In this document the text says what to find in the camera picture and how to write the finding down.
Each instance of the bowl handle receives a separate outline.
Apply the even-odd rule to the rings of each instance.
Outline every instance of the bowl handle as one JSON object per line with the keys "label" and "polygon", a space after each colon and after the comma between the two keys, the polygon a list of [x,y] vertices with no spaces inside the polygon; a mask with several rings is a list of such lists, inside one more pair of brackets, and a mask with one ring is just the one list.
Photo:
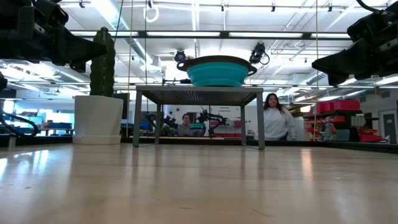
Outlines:
{"label": "bowl handle", "polygon": [[249,66],[248,77],[251,76],[251,75],[254,75],[256,72],[257,72],[257,69],[254,66],[250,65]]}
{"label": "bowl handle", "polygon": [[180,71],[186,72],[187,71],[187,65],[188,65],[187,61],[183,60],[182,62],[179,62],[177,64],[177,69],[180,70]]}

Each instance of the potted plant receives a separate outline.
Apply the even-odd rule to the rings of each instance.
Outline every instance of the potted plant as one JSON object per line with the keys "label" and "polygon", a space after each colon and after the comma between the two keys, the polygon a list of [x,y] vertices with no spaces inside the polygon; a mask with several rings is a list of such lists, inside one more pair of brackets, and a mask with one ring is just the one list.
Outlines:
{"label": "potted plant", "polygon": [[106,45],[108,53],[91,61],[90,95],[75,98],[75,144],[120,144],[123,100],[112,98],[114,41],[103,27],[94,42]]}

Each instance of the mesh tabletop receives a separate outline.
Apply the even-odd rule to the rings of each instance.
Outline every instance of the mesh tabletop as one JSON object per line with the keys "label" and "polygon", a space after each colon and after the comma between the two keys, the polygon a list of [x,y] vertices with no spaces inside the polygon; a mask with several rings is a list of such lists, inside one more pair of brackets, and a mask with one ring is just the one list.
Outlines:
{"label": "mesh tabletop", "polygon": [[262,88],[192,87],[192,86],[137,86],[136,91],[162,105],[242,106],[262,93]]}

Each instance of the white planter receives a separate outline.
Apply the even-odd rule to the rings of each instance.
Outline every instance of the white planter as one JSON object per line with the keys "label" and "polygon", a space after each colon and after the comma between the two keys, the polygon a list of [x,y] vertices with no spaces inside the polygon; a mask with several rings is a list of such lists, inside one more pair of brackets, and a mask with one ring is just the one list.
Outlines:
{"label": "white planter", "polygon": [[75,144],[120,144],[123,100],[106,96],[76,96]]}

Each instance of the table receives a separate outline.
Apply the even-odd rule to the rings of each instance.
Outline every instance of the table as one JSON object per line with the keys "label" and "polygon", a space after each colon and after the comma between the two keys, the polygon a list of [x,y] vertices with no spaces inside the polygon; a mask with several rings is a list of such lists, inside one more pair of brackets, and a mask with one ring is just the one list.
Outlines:
{"label": "table", "polygon": [[70,129],[70,128],[39,128],[39,132],[41,131],[45,131],[45,135],[48,136],[49,135],[49,131],[53,130],[54,134],[57,133],[58,130],[61,131],[65,131],[65,134],[73,134],[73,132],[75,131],[74,129]]}
{"label": "table", "polygon": [[[136,109],[132,145],[139,147],[142,96],[157,105],[155,143],[159,143],[162,105],[240,106],[241,122],[246,124],[244,107],[257,98],[259,149],[264,144],[263,88],[245,87],[193,87],[193,86],[137,86]],[[246,126],[242,125],[242,145],[246,145]]]}

